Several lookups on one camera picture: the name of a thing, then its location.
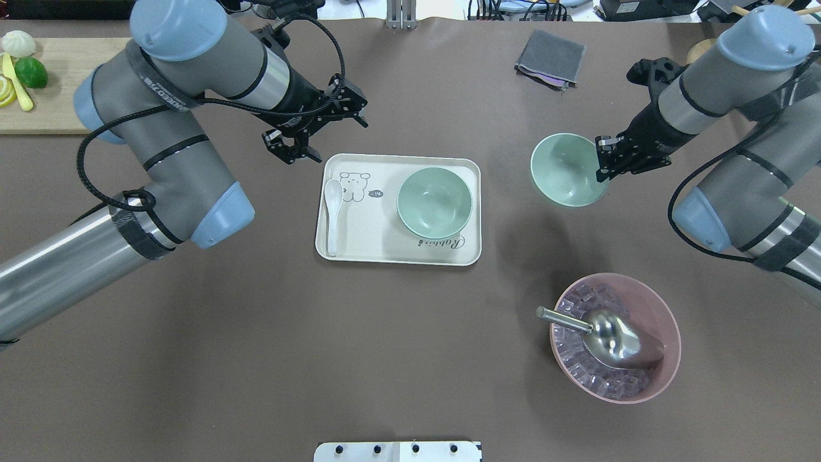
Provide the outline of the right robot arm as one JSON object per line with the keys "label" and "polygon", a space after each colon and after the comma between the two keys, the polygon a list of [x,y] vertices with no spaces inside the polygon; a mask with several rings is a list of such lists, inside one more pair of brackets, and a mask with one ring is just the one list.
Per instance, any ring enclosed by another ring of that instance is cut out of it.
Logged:
{"label": "right robot arm", "polygon": [[690,65],[642,59],[627,79],[649,103],[616,137],[598,137],[596,178],[669,166],[671,155],[737,110],[756,126],[698,168],[706,176],[668,204],[681,239],[715,257],[819,288],[819,220],[784,193],[819,165],[819,47],[800,15],[765,4],[742,15]]}

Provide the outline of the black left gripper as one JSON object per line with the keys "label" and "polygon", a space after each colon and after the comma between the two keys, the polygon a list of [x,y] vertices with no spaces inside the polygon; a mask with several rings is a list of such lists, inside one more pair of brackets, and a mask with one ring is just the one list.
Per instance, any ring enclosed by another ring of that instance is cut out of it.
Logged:
{"label": "black left gripper", "polygon": [[257,116],[273,127],[263,134],[266,149],[286,164],[302,158],[322,163],[321,155],[309,146],[309,140],[328,123],[352,118],[362,128],[369,126],[364,117],[367,99],[361,89],[347,79],[345,59],[337,39],[318,20],[310,18],[309,21],[330,38],[337,52],[340,71],[331,77],[326,90],[320,90],[291,70],[284,98],[270,113]]}

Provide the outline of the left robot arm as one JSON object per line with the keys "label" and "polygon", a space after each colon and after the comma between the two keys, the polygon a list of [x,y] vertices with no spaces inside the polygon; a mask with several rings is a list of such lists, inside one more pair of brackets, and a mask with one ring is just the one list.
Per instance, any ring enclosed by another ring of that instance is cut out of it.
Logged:
{"label": "left robot arm", "polygon": [[[311,135],[345,118],[366,125],[366,97],[344,71],[326,90],[285,57],[284,26],[310,20],[299,2],[249,31],[214,1],[138,1],[131,39],[74,92],[90,134],[76,169],[99,205],[2,265],[2,347],[187,241],[210,248],[254,219],[254,207],[193,115],[208,103],[269,123],[271,154],[287,164],[321,161]],[[144,187],[107,196],[85,172],[95,139],[126,144],[149,175]]]}

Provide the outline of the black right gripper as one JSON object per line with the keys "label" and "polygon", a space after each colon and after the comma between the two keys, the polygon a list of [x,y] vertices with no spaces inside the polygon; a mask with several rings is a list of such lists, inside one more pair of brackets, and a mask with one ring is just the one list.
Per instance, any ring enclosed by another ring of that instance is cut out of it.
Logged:
{"label": "black right gripper", "polygon": [[649,103],[628,128],[616,137],[595,138],[599,168],[597,182],[609,182],[618,175],[639,175],[671,164],[670,155],[687,143],[687,135],[666,122],[659,107],[662,91],[683,73],[685,68],[663,56],[656,60],[641,59],[625,74],[627,81],[647,87]]}

